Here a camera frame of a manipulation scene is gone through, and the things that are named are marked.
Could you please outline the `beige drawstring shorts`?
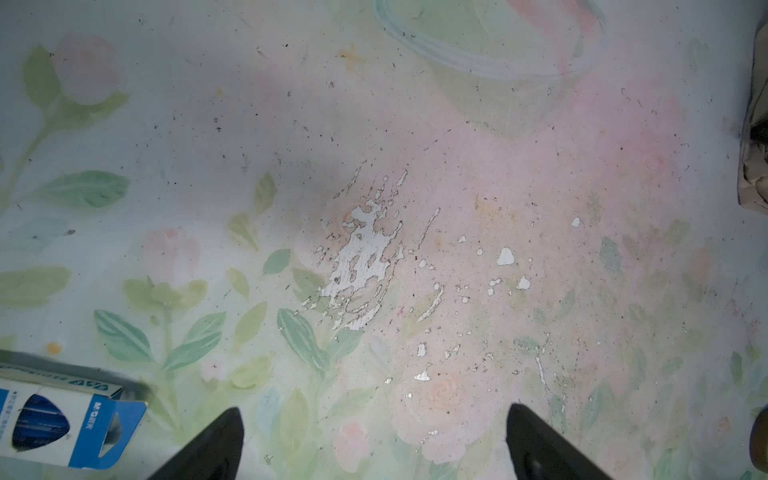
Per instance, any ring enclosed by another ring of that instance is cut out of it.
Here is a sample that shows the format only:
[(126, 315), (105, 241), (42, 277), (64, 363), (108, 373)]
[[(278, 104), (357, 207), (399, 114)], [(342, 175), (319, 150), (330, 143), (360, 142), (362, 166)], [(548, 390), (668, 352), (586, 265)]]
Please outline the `beige drawstring shorts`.
[(749, 101), (740, 142), (738, 202), (767, 215), (767, 21), (756, 31), (753, 43)]

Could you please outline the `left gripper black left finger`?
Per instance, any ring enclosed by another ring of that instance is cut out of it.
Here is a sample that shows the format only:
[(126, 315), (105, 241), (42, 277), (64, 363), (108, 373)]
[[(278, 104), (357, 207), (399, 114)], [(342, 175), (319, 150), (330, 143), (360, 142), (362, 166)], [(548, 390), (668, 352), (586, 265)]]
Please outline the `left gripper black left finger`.
[(244, 424), (240, 409), (228, 408), (149, 479), (234, 480), (243, 446)]

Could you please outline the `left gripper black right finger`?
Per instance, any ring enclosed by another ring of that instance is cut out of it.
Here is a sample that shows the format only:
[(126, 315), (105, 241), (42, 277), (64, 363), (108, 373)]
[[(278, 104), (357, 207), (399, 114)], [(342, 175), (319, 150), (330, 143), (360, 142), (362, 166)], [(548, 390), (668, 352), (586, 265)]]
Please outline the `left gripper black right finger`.
[(506, 444), (518, 479), (610, 480), (587, 456), (529, 407), (513, 403)]

